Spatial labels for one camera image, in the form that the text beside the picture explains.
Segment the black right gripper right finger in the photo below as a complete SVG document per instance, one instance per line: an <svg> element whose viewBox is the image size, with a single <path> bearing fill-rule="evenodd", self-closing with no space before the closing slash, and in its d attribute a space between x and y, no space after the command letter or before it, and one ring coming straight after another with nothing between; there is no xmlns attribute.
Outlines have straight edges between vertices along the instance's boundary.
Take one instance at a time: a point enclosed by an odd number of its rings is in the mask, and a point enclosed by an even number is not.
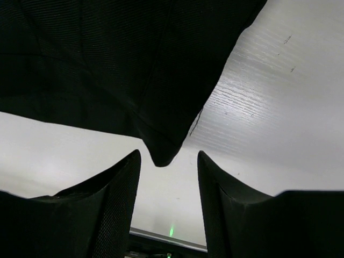
<svg viewBox="0 0 344 258"><path fill-rule="evenodd" d="M208 257L343 257L343 192L264 194L197 160Z"/></svg>

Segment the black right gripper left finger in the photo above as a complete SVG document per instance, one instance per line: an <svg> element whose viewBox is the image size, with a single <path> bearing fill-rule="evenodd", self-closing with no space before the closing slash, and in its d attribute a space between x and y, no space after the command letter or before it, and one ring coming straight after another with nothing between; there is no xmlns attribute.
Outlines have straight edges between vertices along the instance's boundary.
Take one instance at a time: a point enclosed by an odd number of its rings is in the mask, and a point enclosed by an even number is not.
<svg viewBox="0 0 344 258"><path fill-rule="evenodd" d="M124 257L140 167L135 150L53 196L1 192L1 257Z"/></svg>

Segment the black pleated skirt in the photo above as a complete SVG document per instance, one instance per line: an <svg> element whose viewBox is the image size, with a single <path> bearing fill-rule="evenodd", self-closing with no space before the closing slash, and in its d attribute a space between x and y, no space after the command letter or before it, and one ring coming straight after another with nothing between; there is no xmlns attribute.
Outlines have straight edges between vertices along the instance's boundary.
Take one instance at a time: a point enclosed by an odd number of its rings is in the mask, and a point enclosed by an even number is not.
<svg viewBox="0 0 344 258"><path fill-rule="evenodd" d="M1 111L171 163L265 1L1 1Z"/></svg>

